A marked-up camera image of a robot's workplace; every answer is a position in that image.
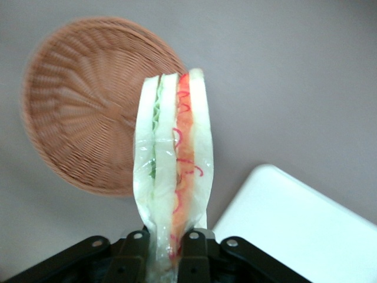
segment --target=metal bolt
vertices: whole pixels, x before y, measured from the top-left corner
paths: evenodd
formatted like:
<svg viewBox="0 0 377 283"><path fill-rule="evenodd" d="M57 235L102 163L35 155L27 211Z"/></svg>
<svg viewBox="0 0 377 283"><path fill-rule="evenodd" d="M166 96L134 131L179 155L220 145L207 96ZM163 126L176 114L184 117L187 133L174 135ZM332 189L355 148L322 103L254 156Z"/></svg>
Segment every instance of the metal bolt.
<svg viewBox="0 0 377 283"><path fill-rule="evenodd" d="M95 248L95 247L101 246L102 244L103 244L102 240L96 240L92 243L92 247Z"/></svg>
<svg viewBox="0 0 377 283"><path fill-rule="evenodd" d="M228 246L238 246L238 243L236 240L233 240L233 239L229 239L228 241L226 241L226 244Z"/></svg>
<svg viewBox="0 0 377 283"><path fill-rule="evenodd" d="M195 240L199 238L199 234L197 232L190 233L190 239Z"/></svg>
<svg viewBox="0 0 377 283"><path fill-rule="evenodd" d="M134 234L134 239L140 239L142 237L143 237L142 233L136 233L136 234Z"/></svg>

